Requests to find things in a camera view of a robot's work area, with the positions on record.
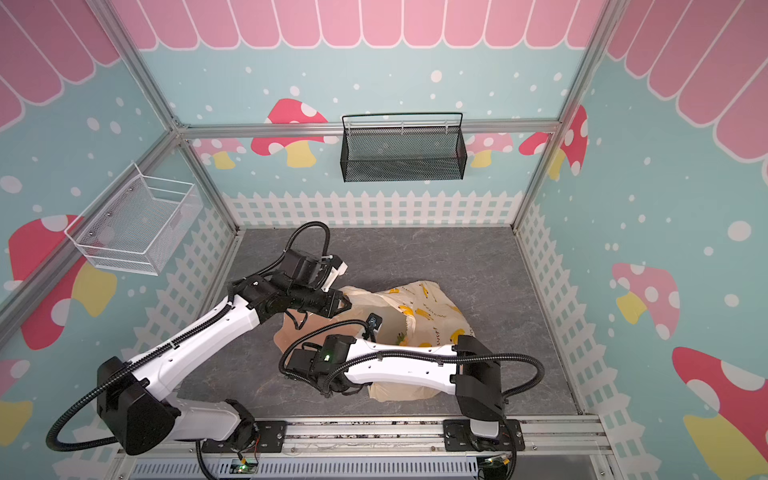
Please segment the beige plastic bag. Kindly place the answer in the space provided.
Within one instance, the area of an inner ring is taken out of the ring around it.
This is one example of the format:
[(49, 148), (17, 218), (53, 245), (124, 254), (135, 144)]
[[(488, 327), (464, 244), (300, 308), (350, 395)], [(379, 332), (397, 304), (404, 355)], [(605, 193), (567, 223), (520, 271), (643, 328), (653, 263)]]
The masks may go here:
[(365, 320), (376, 314), (382, 318), (376, 334), (380, 344), (436, 350), (456, 344), (461, 335), (475, 334), (460, 309), (432, 281), (415, 281), (380, 292), (351, 286), (342, 291), (352, 308), (332, 321)]

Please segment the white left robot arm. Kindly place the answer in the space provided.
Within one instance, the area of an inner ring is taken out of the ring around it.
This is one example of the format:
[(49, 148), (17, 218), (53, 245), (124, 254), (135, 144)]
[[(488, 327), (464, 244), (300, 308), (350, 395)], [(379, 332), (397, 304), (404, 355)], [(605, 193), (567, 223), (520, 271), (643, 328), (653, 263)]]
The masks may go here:
[[(345, 263), (328, 252), (330, 229), (320, 221), (298, 227), (277, 260), (230, 283), (212, 310), (143, 355), (113, 357), (97, 371), (97, 385), (51, 426), (45, 442), (56, 452), (119, 444), (129, 455), (146, 453), (166, 440), (219, 442), (235, 452), (253, 447), (259, 433), (253, 415), (239, 402), (178, 399), (176, 387), (233, 340), (290, 311), (331, 318), (350, 309), (333, 284)], [(95, 404), (110, 436), (64, 442), (59, 435), (76, 414)]]

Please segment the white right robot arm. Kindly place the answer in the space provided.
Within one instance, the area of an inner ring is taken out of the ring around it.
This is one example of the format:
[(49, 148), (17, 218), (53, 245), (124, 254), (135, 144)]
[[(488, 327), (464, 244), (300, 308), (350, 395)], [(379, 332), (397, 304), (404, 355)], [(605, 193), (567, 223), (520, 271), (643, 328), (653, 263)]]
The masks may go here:
[(293, 341), (278, 369), (330, 398), (355, 395), (379, 383), (426, 387), (455, 398), (467, 419), (456, 439), (476, 451), (522, 449), (522, 434), (512, 428), (506, 401), (527, 392), (544, 378), (536, 358), (521, 353), (493, 353), (476, 338), (461, 334), (441, 347), (402, 347), (377, 343), (381, 319), (343, 320), (323, 325)]

